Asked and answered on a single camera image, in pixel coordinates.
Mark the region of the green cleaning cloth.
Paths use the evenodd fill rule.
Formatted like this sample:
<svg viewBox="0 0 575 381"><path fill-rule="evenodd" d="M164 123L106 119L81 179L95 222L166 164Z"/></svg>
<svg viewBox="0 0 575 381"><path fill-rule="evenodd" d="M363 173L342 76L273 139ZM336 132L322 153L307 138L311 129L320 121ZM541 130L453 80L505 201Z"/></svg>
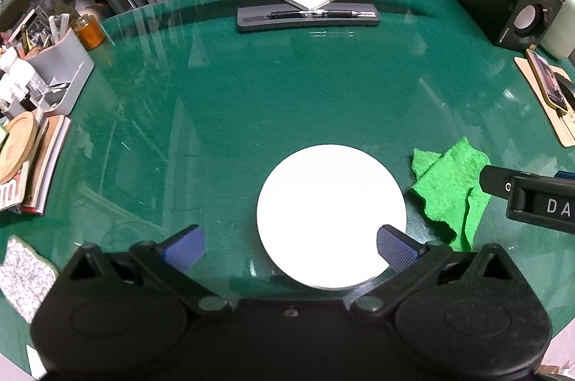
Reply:
<svg viewBox="0 0 575 381"><path fill-rule="evenodd" d="M479 174L490 164L488 156L461 138L444 153L415 149L412 190L424 202L428 219L444 223L454 233L450 246L470 252L490 195L482 191Z"/></svg>

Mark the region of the white round bowl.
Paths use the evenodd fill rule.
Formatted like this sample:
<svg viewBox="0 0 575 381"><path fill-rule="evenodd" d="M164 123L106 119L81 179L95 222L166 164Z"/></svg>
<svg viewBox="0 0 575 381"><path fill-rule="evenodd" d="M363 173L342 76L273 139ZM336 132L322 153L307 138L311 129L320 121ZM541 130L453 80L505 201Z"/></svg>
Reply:
<svg viewBox="0 0 575 381"><path fill-rule="evenodd" d="M341 145L300 149L268 175L257 200L257 231L272 262L304 286L351 289L386 271L381 226L406 229L404 195L389 170Z"/></svg>

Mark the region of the wooden phone tray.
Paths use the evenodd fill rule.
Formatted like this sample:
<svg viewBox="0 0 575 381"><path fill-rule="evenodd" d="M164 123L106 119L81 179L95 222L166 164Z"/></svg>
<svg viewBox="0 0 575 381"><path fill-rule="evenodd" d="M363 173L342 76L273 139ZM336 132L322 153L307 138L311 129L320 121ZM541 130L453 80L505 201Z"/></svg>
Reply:
<svg viewBox="0 0 575 381"><path fill-rule="evenodd" d="M553 127L563 148L574 147L574 108L561 92L560 83L572 83L563 69L549 66L546 71L536 71L528 58L515 57L519 72L529 84L540 107Z"/></svg>

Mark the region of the smartphone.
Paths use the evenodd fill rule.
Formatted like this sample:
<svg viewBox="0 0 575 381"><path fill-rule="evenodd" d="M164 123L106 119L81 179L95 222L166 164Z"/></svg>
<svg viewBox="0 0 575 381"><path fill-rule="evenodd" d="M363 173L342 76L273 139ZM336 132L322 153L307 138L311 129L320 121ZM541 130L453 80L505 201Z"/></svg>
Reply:
<svg viewBox="0 0 575 381"><path fill-rule="evenodd" d="M566 115L567 101L548 61L534 50L527 49L525 53L546 104L561 115Z"/></svg>

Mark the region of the speckled stone coaster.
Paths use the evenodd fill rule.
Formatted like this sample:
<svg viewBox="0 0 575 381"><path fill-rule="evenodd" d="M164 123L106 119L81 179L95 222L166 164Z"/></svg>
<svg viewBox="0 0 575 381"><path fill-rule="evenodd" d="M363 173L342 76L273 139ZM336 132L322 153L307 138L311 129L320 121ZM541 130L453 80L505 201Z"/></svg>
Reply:
<svg viewBox="0 0 575 381"><path fill-rule="evenodd" d="M1 263L1 292L28 324L56 282L59 271L35 249L12 235Z"/></svg>

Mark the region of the white cup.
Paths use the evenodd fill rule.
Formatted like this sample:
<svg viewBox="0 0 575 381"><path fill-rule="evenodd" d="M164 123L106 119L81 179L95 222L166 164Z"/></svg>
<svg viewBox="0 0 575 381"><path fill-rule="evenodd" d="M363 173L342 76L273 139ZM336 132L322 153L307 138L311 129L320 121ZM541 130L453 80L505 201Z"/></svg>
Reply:
<svg viewBox="0 0 575 381"><path fill-rule="evenodd" d="M575 46L575 3L566 0L546 32L541 46L554 59L567 58Z"/></svg>

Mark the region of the stack of books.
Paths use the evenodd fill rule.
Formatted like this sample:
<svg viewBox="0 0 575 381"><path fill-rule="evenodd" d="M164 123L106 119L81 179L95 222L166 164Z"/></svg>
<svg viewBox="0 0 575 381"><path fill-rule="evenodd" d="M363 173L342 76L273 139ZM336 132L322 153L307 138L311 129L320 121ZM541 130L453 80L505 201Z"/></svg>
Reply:
<svg viewBox="0 0 575 381"><path fill-rule="evenodd" d="M71 120L67 116L45 117L28 159L1 186L1 211L43 216L63 143Z"/></svg>

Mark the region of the round wooden coaster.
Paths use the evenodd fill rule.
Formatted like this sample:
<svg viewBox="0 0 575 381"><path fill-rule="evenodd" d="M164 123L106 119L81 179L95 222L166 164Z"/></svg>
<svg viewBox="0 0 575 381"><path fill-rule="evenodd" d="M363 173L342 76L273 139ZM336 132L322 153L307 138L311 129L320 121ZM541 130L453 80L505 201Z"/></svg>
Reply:
<svg viewBox="0 0 575 381"><path fill-rule="evenodd" d="M6 125L8 136L1 149L0 182L8 182L19 171L34 145L38 123L32 112L22 112Z"/></svg>

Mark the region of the black desktop speaker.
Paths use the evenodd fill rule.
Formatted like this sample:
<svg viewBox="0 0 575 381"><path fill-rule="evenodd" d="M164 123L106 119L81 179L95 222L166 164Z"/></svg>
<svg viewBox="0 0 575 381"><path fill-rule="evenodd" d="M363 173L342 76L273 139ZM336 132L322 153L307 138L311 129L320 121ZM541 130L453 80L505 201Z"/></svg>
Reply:
<svg viewBox="0 0 575 381"><path fill-rule="evenodd" d="M496 46L524 52L542 42L566 0L512 0L504 11Z"/></svg>

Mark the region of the grey desk organizer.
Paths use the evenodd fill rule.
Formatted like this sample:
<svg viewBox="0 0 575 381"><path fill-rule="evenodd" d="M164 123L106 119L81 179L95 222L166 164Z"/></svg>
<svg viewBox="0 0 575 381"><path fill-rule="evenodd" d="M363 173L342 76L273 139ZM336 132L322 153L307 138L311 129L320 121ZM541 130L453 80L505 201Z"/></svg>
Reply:
<svg viewBox="0 0 575 381"><path fill-rule="evenodd" d="M95 67L74 31L69 29L58 43L28 62L48 86L64 85L59 92L44 93L40 104L46 116L68 116Z"/></svg>

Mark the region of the amber glass jar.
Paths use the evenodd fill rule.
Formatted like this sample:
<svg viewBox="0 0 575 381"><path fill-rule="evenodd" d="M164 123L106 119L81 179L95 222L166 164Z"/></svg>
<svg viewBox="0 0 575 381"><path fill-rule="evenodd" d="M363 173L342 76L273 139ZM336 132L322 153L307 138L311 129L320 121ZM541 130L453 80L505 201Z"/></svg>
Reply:
<svg viewBox="0 0 575 381"><path fill-rule="evenodd" d="M105 41L100 23L91 14L81 15L76 20L73 30L86 50L93 50Z"/></svg>

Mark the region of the black pen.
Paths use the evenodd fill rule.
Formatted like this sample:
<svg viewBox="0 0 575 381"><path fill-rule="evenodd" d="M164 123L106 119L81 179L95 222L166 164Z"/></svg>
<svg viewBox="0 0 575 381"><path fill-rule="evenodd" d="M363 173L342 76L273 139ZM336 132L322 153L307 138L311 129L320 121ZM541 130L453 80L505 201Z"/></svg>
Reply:
<svg viewBox="0 0 575 381"><path fill-rule="evenodd" d="M355 10L308 10L308 11L273 11L265 16L266 19L292 19L292 18L377 18L378 14L372 11Z"/></svg>

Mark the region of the black monitor stand base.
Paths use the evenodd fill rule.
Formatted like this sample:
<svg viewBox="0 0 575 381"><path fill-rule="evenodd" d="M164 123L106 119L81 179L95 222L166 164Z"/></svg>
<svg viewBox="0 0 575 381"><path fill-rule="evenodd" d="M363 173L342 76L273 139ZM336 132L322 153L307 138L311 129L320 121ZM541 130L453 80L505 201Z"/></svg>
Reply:
<svg viewBox="0 0 575 381"><path fill-rule="evenodd" d="M237 27L247 33L298 27L376 26L371 0L238 0Z"/></svg>

